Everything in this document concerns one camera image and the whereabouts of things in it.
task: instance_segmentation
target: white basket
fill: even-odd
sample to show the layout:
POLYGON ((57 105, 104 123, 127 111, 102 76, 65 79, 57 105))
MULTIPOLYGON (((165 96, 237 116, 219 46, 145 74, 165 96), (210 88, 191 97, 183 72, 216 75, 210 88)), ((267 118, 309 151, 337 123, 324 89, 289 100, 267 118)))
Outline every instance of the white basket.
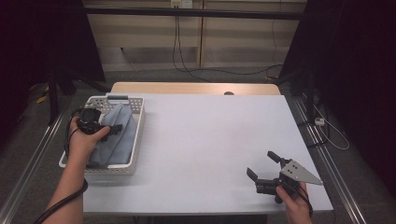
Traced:
MULTIPOLYGON (((132 108, 132 116, 137 123, 134 145, 129 162, 127 164, 109 164, 108 166, 100 168, 87 168, 85 169, 86 175, 132 175, 134 173, 145 120, 145 107, 143 98, 132 98, 126 95, 92 96, 85 104, 85 108, 95 108, 100 110, 102 112, 102 118, 119 103, 129 105, 132 108)), ((67 158, 64 153, 59 160, 59 166, 64 168, 66 164, 67 158)))

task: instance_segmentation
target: human hand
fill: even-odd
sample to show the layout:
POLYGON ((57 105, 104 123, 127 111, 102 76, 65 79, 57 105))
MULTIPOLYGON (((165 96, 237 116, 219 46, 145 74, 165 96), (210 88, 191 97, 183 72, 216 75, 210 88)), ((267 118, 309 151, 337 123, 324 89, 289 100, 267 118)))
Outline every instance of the human hand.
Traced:
MULTIPOLYGON (((299 192, 308 198, 308 195, 305 194, 307 192, 305 182, 300 182, 300 186, 299 192)), ((286 205, 286 215, 289 224, 312 223, 311 217, 309 216, 309 206, 300 196, 294 194, 290 197, 281 186, 276 187, 276 193, 286 205)))
POLYGON ((85 165, 95 148, 96 142, 110 131, 110 127, 106 126, 94 134, 85 134, 78 128, 77 120, 78 117, 74 117, 70 123, 68 161, 76 161, 85 165))

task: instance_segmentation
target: gray floor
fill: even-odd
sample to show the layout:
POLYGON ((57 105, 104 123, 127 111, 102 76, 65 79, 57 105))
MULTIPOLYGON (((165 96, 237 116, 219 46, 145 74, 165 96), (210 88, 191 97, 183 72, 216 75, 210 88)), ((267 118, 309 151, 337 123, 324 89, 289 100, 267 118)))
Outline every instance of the gray floor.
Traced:
MULTIPOLYGON (((260 68, 233 69, 234 72, 254 72, 260 68)), ((265 72, 258 75, 230 75, 217 73, 213 71, 195 72, 196 76, 203 77, 211 82, 235 82, 235 83, 263 83, 268 80, 265 72)), ((113 72, 106 73, 107 83, 104 85, 111 86, 117 80, 124 81, 184 81, 184 82, 201 82, 201 79, 190 76, 187 73, 178 72, 175 69, 157 70, 157 71, 140 71, 140 72, 113 72)), ((65 116, 68 117, 73 108, 82 105, 90 96, 101 95, 102 92, 96 91, 88 85, 76 81, 78 91, 74 96, 63 96, 59 91, 60 108, 65 107, 65 116)), ((39 86, 31 91, 29 105, 23 112, 20 122, 12 131, 12 137, 6 143, 0 154, 0 205, 3 206, 7 202, 7 198, 18 186, 18 181, 22 174, 25 174, 26 164, 29 163, 32 155, 34 155, 37 146, 48 128, 50 105, 47 99, 42 104, 36 104, 37 98, 45 86, 39 86)), ((281 92, 286 96, 290 105, 290 110, 296 119, 296 123, 302 121, 299 114, 298 104, 301 97, 293 97, 289 95, 288 84, 280 86, 281 92)), ((341 129, 336 119, 330 113, 330 121, 334 126, 341 129)), ((59 168, 57 162, 59 155, 62 153, 62 145, 64 143, 61 133, 65 128, 65 122, 60 123, 59 133, 53 136, 45 151, 42 161, 37 165, 37 172, 33 175, 30 182, 26 183, 29 187, 22 193, 21 200, 14 202, 16 208, 15 213, 11 213, 8 217, 13 217, 11 223, 32 223, 37 216, 44 210, 50 199, 51 193, 54 191, 62 169, 59 168)), ((305 142, 310 145, 311 140, 305 126, 300 128, 302 137, 305 142)), ((343 139, 332 131, 332 140, 339 145, 343 144, 343 139)), ((366 223, 396 223, 396 201, 389 196, 388 190, 382 184, 376 174, 361 159, 359 151, 351 143, 349 150, 339 150, 326 144, 326 147, 335 163, 341 177, 350 190, 357 206, 362 211, 362 216, 366 223)), ((320 173, 320 177, 324 180, 325 188, 332 201, 334 211, 327 213, 315 213, 313 219, 315 223, 357 223, 351 218, 346 209, 344 198, 340 195, 339 189, 332 181, 332 175, 323 162, 319 149, 312 147, 308 149, 320 173)), ((242 217, 249 223, 260 222, 259 217, 242 217)), ((133 223, 132 217, 86 217, 85 223, 133 223)), ((154 223, 207 223, 207 219, 203 220, 197 217, 185 217, 185 219, 174 220, 166 218, 140 218, 140 223, 147 220, 154 223)), ((216 223, 232 223, 226 217, 218 218, 216 223)), ((286 223, 284 214, 276 214, 268 216, 268 223, 286 223)))

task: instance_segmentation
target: power outlet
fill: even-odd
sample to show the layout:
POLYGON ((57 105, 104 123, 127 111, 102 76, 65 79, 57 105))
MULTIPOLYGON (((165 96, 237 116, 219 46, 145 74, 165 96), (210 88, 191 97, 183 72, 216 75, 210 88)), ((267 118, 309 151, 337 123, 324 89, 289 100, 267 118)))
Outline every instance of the power outlet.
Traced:
POLYGON ((181 0, 171 0, 171 8, 181 8, 181 0))
POLYGON ((192 8, 192 0, 181 0, 182 8, 192 8))

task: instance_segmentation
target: gray towel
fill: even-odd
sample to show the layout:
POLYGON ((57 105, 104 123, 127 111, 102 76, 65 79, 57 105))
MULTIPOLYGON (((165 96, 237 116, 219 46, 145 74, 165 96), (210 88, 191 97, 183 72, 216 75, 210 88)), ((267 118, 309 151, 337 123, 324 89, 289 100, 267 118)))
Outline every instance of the gray towel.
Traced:
POLYGON ((106 114, 102 125, 122 124, 118 134, 110 135, 107 141, 99 141, 91 154, 89 165, 126 164, 130 159, 134 147, 136 122, 132 116, 132 109, 128 105, 118 104, 106 114))

